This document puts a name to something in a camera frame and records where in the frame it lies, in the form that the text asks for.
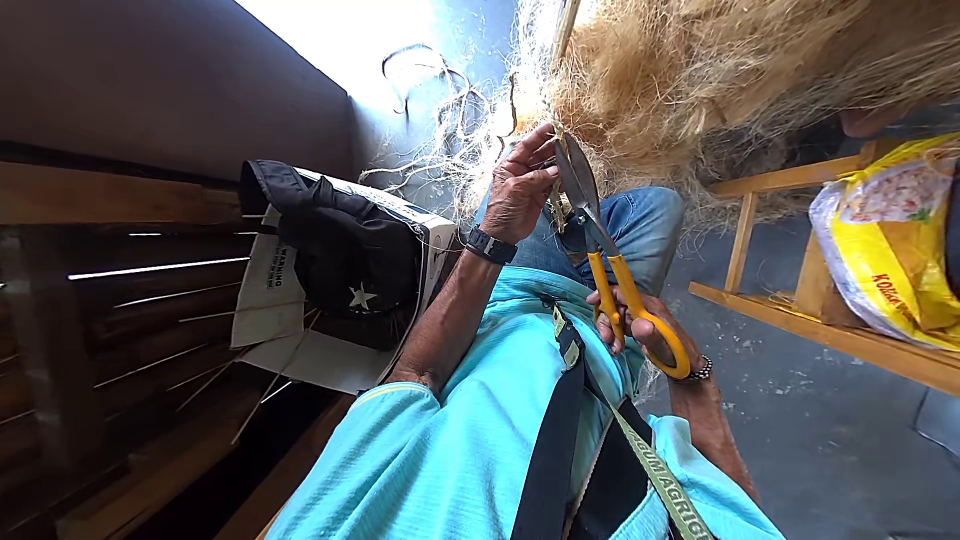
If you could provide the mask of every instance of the light blue shirt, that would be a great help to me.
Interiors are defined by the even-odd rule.
[[[584,302],[590,291],[541,270],[505,267],[440,399],[412,382],[362,394],[267,538],[508,538],[564,366],[541,292],[565,299],[561,307],[584,337],[589,365],[611,402],[632,395],[643,356],[631,342],[611,357]],[[571,497],[611,417],[596,399],[585,400]],[[650,416],[648,422],[657,454],[716,537],[782,538],[746,493],[693,448],[686,420]],[[653,488],[614,535],[668,537],[666,509]]]

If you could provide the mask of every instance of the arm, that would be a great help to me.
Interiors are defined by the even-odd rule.
[[[464,251],[407,338],[387,382],[409,380],[439,394],[469,349],[501,266]]]
[[[617,303],[625,304],[620,296],[619,287],[613,285],[612,290]],[[647,310],[670,325],[683,341],[690,356],[690,370],[696,371],[704,367],[704,358],[697,349],[697,344],[684,331],[680,323],[673,318],[663,302],[659,298],[645,294],[641,296],[643,297],[643,305]],[[593,292],[587,297],[587,302],[590,304],[599,303],[600,295]],[[634,320],[629,313],[623,314],[622,311],[624,310],[621,310],[624,332],[643,345],[652,348],[658,357],[670,358],[670,349],[666,347],[666,343],[660,337],[660,333],[657,332],[654,325],[644,319]],[[597,330],[600,331],[600,339],[610,345],[614,353],[623,350],[623,343],[614,342],[610,320],[602,313],[597,319]],[[733,442],[733,433],[730,431],[727,417],[723,414],[723,400],[720,398],[720,389],[713,380],[713,375],[705,380],[674,380],[670,378],[667,378],[667,380],[670,389],[670,407],[675,415],[685,418],[689,422],[690,440],[693,446],[717,469],[723,471],[743,488],[751,499],[759,502],[759,495],[754,487],[754,482],[751,480],[750,473],[747,472],[747,466],[743,463],[740,452],[737,451],[736,444]]]
[[[556,166],[537,169],[554,153],[553,126],[543,124],[521,140],[493,170],[487,214],[480,229],[516,245],[537,224]],[[473,342],[501,267],[464,251],[437,299],[407,338],[387,382],[408,380],[440,394]]]

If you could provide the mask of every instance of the gray floor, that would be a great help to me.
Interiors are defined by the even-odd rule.
[[[432,135],[434,108],[448,92],[430,70],[416,71],[414,57],[398,57],[388,66],[399,70],[393,79],[401,91],[412,89],[408,116],[393,113],[397,98],[380,75],[390,52],[424,42],[475,85],[493,88],[504,77],[510,0],[412,0],[402,7],[354,0],[319,8],[240,3],[354,97],[362,167],[409,159],[396,154]],[[372,178],[381,186],[396,181]],[[445,209],[449,193],[441,184],[421,187],[413,183],[403,192]],[[805,219],[757,226],[744,289],[792,290],[808,232]],[[714,359],[733,433],[771,519],[788,538],[872,540],[895,531],[960,538],[956,464],[910,428],[925,387],[687,293],[691,280],[723,284],[731,246],[731,236],[710,236],[697,254],[678,256],[663,298]],[[955,436],[956,401],[937,394],[930,401],[938,406],[925,410],[924,421]],[[663,396],[649,408],[663,412]]]

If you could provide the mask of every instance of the plastic bag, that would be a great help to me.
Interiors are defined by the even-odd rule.
[[[892,337],[960,351],[960,301],[944,263],[960,133],[902,144],[827,184],[810,221],[854,313]]]

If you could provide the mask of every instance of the scissors blade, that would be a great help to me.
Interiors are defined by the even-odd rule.
[[[589,207],[596,214],[600,198],[584,152],[573,136],[566,132],[558,137],[556,146],[560,181],[570,205],[576,209]]]

